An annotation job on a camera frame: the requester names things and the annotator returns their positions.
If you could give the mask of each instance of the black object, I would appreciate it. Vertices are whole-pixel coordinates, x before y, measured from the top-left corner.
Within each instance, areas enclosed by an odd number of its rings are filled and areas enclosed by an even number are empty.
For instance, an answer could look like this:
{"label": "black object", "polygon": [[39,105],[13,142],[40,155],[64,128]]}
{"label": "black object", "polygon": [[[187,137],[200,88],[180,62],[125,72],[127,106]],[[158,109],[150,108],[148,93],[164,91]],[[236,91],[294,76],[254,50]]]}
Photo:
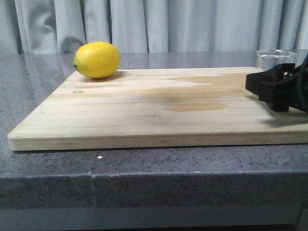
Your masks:
{"label": "black object", "polygon": [[279,64],[272,69],[246,76],[246,89],[275,112],[289,107],[308,113],[308,55],[302,65]]}

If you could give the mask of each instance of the lemon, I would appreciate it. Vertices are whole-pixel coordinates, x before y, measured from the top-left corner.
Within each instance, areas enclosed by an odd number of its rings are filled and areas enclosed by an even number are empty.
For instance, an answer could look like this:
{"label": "lemon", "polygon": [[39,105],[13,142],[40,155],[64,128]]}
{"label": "lemon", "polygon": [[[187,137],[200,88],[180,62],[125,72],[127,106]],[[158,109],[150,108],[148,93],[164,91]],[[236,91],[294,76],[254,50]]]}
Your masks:
{"label": "lemon", "polygon": [[79,48],[74,67],[84,76],[104,78],[112,75],[121,64],[119,50],[109,42],[91,42]]}

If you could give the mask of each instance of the countertop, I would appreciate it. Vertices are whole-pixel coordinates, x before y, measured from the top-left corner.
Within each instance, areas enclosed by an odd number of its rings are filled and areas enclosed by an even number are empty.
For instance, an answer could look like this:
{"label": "countertop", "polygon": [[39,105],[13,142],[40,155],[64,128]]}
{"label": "countertop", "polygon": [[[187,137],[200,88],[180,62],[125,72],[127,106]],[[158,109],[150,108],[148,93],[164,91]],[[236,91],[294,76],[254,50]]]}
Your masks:
{"label": "countertop", "polygon": [[[301,64],[308,51],[297,52]],[[0,216],[12,209],[194,206],[296,213],[308,202],[307,144],[11,151],[7,134],[74,72],[74,56],[0,54]],[[255,59],[255,51],[123,53],[120,69],[255,66]]]}

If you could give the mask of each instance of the glass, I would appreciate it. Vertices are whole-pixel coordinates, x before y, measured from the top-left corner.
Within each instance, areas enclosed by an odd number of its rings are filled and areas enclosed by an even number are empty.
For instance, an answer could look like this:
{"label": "glass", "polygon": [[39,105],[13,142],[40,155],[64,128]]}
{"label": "glass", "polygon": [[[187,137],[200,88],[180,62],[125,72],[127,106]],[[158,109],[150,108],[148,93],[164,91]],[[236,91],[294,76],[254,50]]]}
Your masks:
{"label": "glass", "polygon": [[295,63],[296,55],[286,50],[258,50],[256,68],[267,71],[278,64]]}

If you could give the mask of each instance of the wooden cutting board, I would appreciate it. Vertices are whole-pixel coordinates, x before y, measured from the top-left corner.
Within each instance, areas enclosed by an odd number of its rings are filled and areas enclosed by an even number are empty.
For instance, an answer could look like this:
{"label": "wooden cutting board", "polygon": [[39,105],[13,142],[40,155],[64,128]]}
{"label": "wooden cutting board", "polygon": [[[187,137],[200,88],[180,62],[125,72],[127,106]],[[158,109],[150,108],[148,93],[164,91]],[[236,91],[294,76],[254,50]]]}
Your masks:
{"label": "wooden cutting board", "polygon": [[252,67],[74,72],[8,134],[12,150],[306,143],[308,115],[245,89]]}

